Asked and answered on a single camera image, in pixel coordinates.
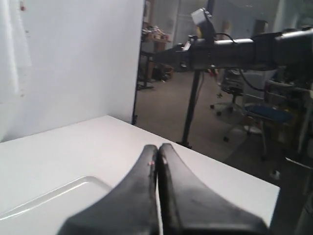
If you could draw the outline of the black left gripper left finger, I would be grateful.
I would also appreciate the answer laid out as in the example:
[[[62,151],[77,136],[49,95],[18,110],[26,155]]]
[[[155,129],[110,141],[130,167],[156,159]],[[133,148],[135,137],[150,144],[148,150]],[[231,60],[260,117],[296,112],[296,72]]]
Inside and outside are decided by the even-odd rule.
[[[105,197],[68,218],[60,235],[157,235],[157,147],[144,146],[124,179]]]

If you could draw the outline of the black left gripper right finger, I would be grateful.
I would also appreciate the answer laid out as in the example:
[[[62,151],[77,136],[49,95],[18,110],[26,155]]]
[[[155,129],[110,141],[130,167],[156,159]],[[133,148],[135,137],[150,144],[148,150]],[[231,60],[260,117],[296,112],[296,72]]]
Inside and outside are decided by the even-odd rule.
[[[218,195],[173,146],[158,150],[158,190],[165,235],[268,235],[263,219]]]

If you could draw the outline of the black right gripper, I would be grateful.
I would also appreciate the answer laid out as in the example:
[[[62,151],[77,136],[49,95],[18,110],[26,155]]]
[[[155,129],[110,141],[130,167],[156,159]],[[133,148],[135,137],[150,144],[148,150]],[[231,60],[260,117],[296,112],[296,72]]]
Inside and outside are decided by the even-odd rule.
[[[215,39],[191,39],[185,44],[178,44],[171,49],[156,52],[153,62],[174,66],[178,64],[180,70],[203,70],[215,67],[212,51]]]

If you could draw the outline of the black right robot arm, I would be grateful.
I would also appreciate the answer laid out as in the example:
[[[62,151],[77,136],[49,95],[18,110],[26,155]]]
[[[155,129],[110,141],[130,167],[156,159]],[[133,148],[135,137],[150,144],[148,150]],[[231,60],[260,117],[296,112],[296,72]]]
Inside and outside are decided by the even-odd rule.
[[[313,30],[259,34],[250,39],[191,39],[153,55],[153,61],[179,71],[243,69],[270,71],[313,60]]]

